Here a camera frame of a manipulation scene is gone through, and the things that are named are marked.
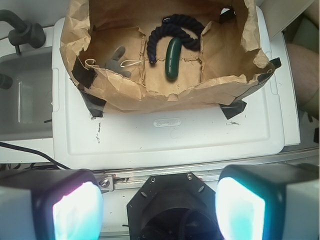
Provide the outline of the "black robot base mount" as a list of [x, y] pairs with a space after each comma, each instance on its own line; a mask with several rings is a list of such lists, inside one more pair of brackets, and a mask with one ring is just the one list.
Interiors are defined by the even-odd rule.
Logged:
[[128, 202], [131, 240], [222, 240], [216, 192], [191, 172], [152, 175]]

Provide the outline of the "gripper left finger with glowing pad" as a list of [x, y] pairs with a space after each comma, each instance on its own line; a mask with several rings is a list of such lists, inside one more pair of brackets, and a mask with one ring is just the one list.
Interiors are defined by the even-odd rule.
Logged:
[[103, 210], [103, 196], [90, 170], [0, 174], [2, 240], [97, 240]]

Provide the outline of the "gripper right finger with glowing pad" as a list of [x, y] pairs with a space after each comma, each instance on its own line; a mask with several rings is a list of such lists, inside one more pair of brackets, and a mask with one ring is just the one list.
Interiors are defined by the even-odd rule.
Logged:
[[215, 194], [226, 240], [318, 240], [320, 168], [311, 163], [231, 164]]

